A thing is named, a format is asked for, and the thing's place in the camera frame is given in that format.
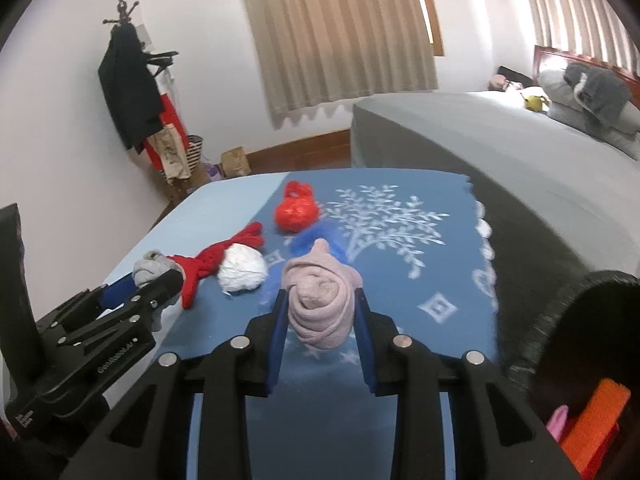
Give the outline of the grey knit glove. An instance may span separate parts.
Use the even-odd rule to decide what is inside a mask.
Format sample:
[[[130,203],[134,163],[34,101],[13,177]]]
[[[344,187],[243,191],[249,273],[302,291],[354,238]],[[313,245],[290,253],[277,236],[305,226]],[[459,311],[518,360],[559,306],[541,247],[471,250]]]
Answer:
[[[150,250],[146,252],[141,259],[134,264],[134,270],[132,270],[132,279],[137,288],[141,288],[155,281],[162,274],[169,270],[179,271],[183,278],[186,277],[182,267],[178,265],[174,260],[163,255],[158,250]],[[152,314],[152,332],[160,332],[162,327],[163,312],[167,307],[171,307],[174,304],[178,304],[180,301],[180,292],[169,300],[168,305],[165,307],[158,307]]]

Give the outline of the orange foam net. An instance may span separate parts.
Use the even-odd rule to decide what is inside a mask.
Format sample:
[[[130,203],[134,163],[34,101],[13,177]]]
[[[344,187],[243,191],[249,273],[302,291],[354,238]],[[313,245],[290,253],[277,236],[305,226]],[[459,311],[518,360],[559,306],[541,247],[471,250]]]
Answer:
[[[612,442],[617,422],[630,399],[625,386],[604,378],[594,390],[561,448],[582,479],[593,479]]]

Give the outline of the white paper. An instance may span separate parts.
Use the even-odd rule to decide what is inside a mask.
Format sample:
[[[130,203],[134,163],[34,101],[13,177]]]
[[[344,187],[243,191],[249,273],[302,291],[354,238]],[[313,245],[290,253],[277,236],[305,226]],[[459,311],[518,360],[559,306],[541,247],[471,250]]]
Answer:
[[[217,272],[221,290],[227,294],[255,290],[268,276],[268,266],[262,253],[250,246],[232,244],[224,252]]]

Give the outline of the blue plastic bag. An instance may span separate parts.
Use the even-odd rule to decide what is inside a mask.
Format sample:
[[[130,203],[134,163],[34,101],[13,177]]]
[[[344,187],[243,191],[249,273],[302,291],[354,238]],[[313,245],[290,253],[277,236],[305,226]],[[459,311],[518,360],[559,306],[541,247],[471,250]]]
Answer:
[[[314,242],[322,238],[329,244],[329,253],[341,263],[347,262],[345,243],[340,227],[331,221],[320,220],[297,233],[288,245],[292,256],[302,256],[311,251]]]

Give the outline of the pink cloth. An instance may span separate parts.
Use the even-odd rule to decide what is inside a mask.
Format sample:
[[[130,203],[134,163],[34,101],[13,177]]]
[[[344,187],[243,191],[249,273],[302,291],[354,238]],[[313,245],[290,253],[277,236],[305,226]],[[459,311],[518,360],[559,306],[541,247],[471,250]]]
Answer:
[[[319,350],[340,346],[354,325],[361,275],[329,253],[319,238],[311,251],[288,260],[281,288],[288,293],[288,322],[297,338]]]

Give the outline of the red plastic bag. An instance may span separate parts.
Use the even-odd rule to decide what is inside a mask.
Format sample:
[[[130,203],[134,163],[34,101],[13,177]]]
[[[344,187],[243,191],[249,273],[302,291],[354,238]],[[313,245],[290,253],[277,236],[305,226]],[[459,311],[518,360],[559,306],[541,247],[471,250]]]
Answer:
[[[273,219],[281,231],[298,233],[317,222],[319,214],[311,185],[290,181],[285,185],[283,200],[274,211]]]

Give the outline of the black trash bin with bag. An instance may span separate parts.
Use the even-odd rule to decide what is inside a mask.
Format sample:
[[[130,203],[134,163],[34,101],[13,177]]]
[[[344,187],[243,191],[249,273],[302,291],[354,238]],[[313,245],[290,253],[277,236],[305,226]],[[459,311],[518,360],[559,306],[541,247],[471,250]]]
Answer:
[[[503,374],[546,420],[565,404],[587,406],[600,380],[630,390],[620,433],[603,457],[598,479],[639,477],[639,279],[596,271],[552,295],[518,296],[497,314]]]

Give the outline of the wooden coat rack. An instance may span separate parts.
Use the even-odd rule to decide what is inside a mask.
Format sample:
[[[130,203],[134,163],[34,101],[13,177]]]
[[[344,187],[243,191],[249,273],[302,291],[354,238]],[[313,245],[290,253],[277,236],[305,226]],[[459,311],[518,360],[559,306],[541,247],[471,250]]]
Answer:
[[[103,23],[105,25],[108,25],[108,26],[111,27],[111,33],[112,33],[112,29],[117,25],[123,25],[123,24],[134,25],[134,23],[131,21],[131,14],[132,14],[132,12],[134,12],[134,10],[137,9],[137,6],[138,6],[137,3],[135,3],[135,2],[129,4],[126,0],[116,0],[116,1],[117,1],[117,4],[116,4],[117,16],[116,16],[116,18],[113,18],[112,20],[109,20],[108,18],[106,18],[103,21]],[[141,44],[143,52],[151,52],[149,50],[149,48],[146,46],[146,43],[140,39],[137,27],[134,26],[134,28],[137,31],[137,35],[138,35],[138,38],[140,40],[140,44]],[[158,89],[158,92],[160,92],[160,95],[167,94],[171,99],[171,96],[170,96],[170,73],[169,73],[169,68],[170,67],[167,70],[164,70],[163,73],[160,73],[157,76],[154,76],[154,73],[156,72],[156,67],[155,66],[147,65],[146,67],[148,68],[148,70],[152,74],[152,76],[154,77],[156,85],[157,85],[157,89]],[[165,181],[166,193],[167,193],[167,195],[169,197],[170,202],[173,205],[175,205],[176,203],[181,202],[181,200],[183,200],[186,197],[186,194],[188,194],[188,189],[190,188],[191,184],[193,183],[194,172],[195,172],[196,168],[198,168],[198,166],[190,167],[190,169],[191,169],[191,177],[188,180],[173,180],[171,183],[168,183],[165,180],[163,174],[160,171],[158,171],[158,170],[156,170],[156,169],[154,169],[152,167],[152,169],[154,169],[156,172],[158,172],[160,174],[161,177],[163,177],[163,179]]]

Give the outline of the brown paper bag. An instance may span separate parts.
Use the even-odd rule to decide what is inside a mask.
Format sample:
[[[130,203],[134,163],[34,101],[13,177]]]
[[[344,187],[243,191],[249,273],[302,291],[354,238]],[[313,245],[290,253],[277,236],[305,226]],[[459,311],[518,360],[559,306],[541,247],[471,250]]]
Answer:
[[[223,152],[220,155],[220,164],[226,178],[245,177],[252,172],[242,146]]]

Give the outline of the striped basket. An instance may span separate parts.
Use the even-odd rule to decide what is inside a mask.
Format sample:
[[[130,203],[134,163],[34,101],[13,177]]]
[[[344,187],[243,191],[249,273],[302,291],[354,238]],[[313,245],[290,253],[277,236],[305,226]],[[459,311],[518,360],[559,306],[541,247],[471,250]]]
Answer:
[[[188,136],[189,146],[186,150],[186,159],[188,160],[189,166],[198,166],[202,157],[202,149],[204,140],[201,136],[196,136],[195,134],[190,134]]]

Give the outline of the black hanging coat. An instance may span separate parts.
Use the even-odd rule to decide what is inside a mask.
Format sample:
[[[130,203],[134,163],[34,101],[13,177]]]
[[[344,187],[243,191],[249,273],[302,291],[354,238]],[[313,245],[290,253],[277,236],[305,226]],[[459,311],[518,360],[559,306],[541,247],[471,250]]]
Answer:
[[[134,25],[112,29],[98,68],[104,100],[126,150],[140,154],[143,142],[164,128],[164,107]]]

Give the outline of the black clothes hanger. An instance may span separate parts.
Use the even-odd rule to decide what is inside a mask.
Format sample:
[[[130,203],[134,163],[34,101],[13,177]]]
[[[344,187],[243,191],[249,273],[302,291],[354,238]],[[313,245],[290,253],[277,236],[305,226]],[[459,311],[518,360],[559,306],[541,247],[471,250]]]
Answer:
[[[145,58],[145,64],[156,67],[156,72],[154,76],[163,73],[164,70],[167,70],[172,64],[174,64],[174,58],[178,55],[177,51],[166,51],[166,52],[144,52],[143,56]]]

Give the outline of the grey folded duvet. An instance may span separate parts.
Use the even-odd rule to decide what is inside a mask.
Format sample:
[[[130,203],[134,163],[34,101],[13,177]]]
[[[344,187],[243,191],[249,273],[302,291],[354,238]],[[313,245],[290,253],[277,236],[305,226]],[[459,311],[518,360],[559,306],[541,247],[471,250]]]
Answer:
[[[639,107],[613,72],[570,63],[541,72],[538,84],[550,99],[549,118],[639,160]]]

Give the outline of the yellow plush toy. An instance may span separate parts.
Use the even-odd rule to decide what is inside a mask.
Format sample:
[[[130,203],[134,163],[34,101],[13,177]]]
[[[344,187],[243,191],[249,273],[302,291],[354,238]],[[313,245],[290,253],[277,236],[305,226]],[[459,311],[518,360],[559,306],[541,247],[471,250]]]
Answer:
[[[526,110],[534,113],[542,113],[544,108],[550,104],[544,96],[523,96],[523,101]]]

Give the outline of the red wooden headboard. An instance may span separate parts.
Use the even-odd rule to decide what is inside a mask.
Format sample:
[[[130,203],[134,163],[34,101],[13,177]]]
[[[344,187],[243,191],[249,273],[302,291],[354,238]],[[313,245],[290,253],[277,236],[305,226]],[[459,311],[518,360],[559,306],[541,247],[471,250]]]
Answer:
[[[535,47],[532,69],[533,82],[538,81],[538,76],[541,72],[546,72],[547,70],[560,70],[570,63],[582,63],[609,70],[627,85],[632,94],[632,100],[636,105],[639,104],[639,77],[631,73],[629,70],[624,70],[621,67],[608,64],[607,62],[601,61],[598,58],[592,58],[588,55],[562,51],[552,47]]]

